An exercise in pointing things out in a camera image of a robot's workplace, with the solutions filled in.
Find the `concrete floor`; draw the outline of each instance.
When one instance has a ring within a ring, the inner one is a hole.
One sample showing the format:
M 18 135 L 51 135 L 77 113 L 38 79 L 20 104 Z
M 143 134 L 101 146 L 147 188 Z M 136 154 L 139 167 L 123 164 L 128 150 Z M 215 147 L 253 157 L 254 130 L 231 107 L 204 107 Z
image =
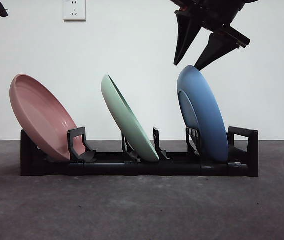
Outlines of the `concrete floor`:
M 19 142 L 0 141 L 0 240 L 284 240 L 284 141 L 260 142 L 259 157 L 259 178 L 25 177 Z

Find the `plate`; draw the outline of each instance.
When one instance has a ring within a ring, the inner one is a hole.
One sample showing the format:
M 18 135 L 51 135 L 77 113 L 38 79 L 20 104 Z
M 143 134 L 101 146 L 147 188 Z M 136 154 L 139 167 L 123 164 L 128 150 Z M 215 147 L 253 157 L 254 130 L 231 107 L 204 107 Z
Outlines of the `plate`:
M 201 153 L 226 162 L 228 142 L 223 118 L 211 88 L 195 67 L 189 65 L 181 72 L 177 95 L 185 125 L 200 132 Z
M 76 125 L 58 100 L 30 76 L 17 75 L 10 86 L 10 101 L 27 136 L 55 162 L 69 162 L 67 130 Z M 85 152 L 81 137 L 74 138 L 78 155 Z
M 132 148 L 142 159 L 157 162 L 159 158 L 155 148 L 108 75 L 103 77 L 101 91 L 108 110 Z

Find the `small blue plate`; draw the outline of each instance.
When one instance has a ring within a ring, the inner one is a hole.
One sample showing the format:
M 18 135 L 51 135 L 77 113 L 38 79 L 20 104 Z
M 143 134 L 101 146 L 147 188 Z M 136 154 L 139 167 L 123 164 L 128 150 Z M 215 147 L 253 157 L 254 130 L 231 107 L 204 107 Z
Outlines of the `small blue plate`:
M 226 162 L 228 143 L 223 118 L 207 81 L 195 67 L 189 65 L 181 72 L 177 95 L 185 125 L 200 132 L 201 154 Z

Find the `wall socket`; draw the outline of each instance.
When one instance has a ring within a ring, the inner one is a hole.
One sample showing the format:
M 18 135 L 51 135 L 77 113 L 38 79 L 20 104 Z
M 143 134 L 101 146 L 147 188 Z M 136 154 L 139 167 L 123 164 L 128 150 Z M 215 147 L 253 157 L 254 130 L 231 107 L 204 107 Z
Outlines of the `wall socket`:
M 63 0 L 64 21 L 85 21 L 86 0 Z

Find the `green plate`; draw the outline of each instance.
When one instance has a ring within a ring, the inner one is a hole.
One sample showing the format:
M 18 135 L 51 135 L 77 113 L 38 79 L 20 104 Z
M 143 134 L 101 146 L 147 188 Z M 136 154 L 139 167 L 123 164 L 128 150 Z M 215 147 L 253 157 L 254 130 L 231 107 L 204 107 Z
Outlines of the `green plate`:
M 108 110 L 132 148 L 142 159 L 148 162 L 158 162 L 155 148 L 107 74 L 103 77 L 101 91 Z

